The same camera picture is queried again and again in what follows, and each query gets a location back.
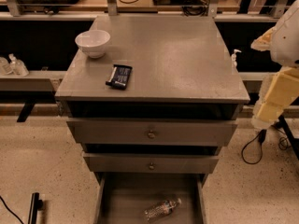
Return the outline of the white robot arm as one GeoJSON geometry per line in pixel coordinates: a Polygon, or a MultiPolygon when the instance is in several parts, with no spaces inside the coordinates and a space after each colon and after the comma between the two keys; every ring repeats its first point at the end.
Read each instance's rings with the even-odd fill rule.
{"type": "Polygon", "coordinates": [[[271,60],[281,65],[274,75],[267,75],[253,108],[252,125],[268,129],[284,109],[299,97],[299,0],[267,30],[251,43],[258,51],[270,51],[271,60]]]}

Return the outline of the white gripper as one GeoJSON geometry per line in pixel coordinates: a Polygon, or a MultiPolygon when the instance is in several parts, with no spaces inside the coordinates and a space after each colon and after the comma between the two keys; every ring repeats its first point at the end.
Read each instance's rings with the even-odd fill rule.
{"type": "MultiPolygon", "coordinates": [[[[254,39],[250,47],[258,51],[273,48],[275,27],[254,39]]],[[[282,67],[274,75],[268,75],[262,82],[259,99],[253,108],[251,124],[255,129],[266,130],[283,111],[299,97],[299,69],[282,67]]]]}

